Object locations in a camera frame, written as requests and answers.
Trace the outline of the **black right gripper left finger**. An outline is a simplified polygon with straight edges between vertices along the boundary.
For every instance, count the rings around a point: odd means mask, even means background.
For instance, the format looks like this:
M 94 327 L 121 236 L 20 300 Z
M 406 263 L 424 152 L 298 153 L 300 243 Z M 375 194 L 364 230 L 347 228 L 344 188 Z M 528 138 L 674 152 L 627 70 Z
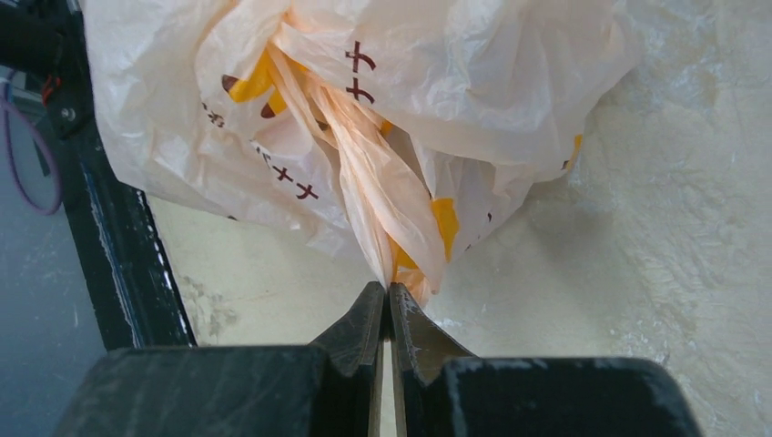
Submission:
M 87 373 L 58 436 L 376 436 L 385 290 L 302 345 L 111 351 Z

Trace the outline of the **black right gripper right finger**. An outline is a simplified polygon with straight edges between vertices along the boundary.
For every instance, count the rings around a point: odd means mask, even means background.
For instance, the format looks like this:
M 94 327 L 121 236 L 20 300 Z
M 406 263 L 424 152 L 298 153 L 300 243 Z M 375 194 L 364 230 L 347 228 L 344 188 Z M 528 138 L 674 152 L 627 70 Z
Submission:
M 400 436 L 697 436 L 677 382 L 623 357 L 482 358 L 389 288 Z

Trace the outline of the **translucent orange plastic bag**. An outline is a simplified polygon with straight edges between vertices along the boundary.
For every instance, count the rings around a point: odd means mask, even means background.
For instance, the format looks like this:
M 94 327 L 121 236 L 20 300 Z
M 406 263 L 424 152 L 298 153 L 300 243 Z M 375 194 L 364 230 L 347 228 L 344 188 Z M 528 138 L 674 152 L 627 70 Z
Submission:
M 364 259 L 419 298 L 637 63 L 616 1 L 84 1 L 116 177 Z

